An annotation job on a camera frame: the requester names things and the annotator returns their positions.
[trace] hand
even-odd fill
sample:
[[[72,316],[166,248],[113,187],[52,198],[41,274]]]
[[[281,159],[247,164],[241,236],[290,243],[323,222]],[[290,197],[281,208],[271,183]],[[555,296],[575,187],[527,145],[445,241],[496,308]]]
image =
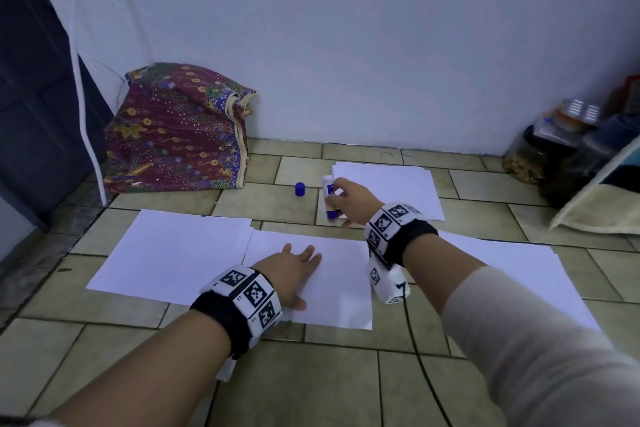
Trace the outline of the hand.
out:
[[[278,299],[283,307],[304,310],[307,303],[296,295],[296,292],[304,281],[316,270],[322,260],[322,255],[317,253],[314,258],[313,245],[300,255],[291,253],[291,243],[282,248],[282,252],[274,253],[266,259],[257,262],[253,268],[264,274],[278,293]]]
[[[366,225],[385,205],[368,188],[344,177],[339,177],[333,182],[333,190],[337,189],[342,189],[342,194],[330,194],[324,198],[324,202],[347,215],[347,221],[342,224],[342,228],[349,228],[351,223]]]

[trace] white cable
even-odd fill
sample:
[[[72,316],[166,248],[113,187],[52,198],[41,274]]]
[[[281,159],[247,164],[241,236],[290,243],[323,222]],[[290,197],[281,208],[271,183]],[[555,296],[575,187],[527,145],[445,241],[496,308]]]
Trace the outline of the white cable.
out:
[[[107,193],[104,190],[104,183],[102,182],[102,170],[98,163],[98,158],[95,156],[93,147],[86,133],[86,106],[84,102],[84,87],[82,84],[82,75],[80,74],[80,61],[78,59],[78,53],[76,51],[76,0],[71,0],[71,11],[69,19],[69,51],[71,52],[71,66],[74,70],[74,80],[76,81],[76,93],[78,95],[78,114],[80,116],[80,136],[84,142],[84,148],[86,148],[87,154],[91,158],[93,164],[93,170],[95,171],[95,177],[98,181],[98,189],[100,191],[100,200],[102,206],[107,205]]]

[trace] black wristband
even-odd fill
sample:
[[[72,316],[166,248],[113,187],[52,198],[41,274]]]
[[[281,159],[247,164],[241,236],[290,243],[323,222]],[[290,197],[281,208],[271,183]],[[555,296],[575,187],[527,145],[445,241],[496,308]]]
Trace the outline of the black wristband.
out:
[[[428,221],[413,220],[411,223],[404,225],[389,240],[387,252],[384,259],[389,264],[398,264],[404,267],[402,256],[406,247],[420,235],[433,234],[438,235],[436,230]]]
[[[231,299],[208,291],[200,294],[190,309],[206,314],[224,328],[231,340],[231,358],[236,360],[249,350],[251,331]]]

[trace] tile floor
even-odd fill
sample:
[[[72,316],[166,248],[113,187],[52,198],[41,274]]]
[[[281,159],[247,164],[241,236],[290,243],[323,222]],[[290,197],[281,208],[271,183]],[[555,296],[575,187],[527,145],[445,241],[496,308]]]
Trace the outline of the tile floor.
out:
[[[612,342],[640,359],[640,238],[547,230],[554,211],[490,156],[250,140],[242,190],[123,194],[107,209],[90,176],[52,213],[52,229],[0,282],[0,412],[46,414],[186,307],[88,291],[89,279],[142,208],[242,216],[257,229],[362,239],[321,208],[336,160],[421,165],[442,202],[442,230],[553,246]],[[307,183],[305,197],[293,185]],[[454,426],[500,426],[480,374],[420,293],[408,308],[420,353]],[[218,384],[189,425],[446,425],[423,380],[402,306],[374,300],[371,332],[283,323]]]

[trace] white wall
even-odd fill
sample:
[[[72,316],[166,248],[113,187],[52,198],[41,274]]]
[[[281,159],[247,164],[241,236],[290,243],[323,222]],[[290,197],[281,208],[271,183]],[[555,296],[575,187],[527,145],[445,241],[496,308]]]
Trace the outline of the white wall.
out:
[[[199,64],[259,91],[250,133],[275,139],[502,153],[640,70],[637,0],[78,0],[76,27],[111,104],[88,57]]]
[[[0,261],[34,229],[34,225],[0,197]]]

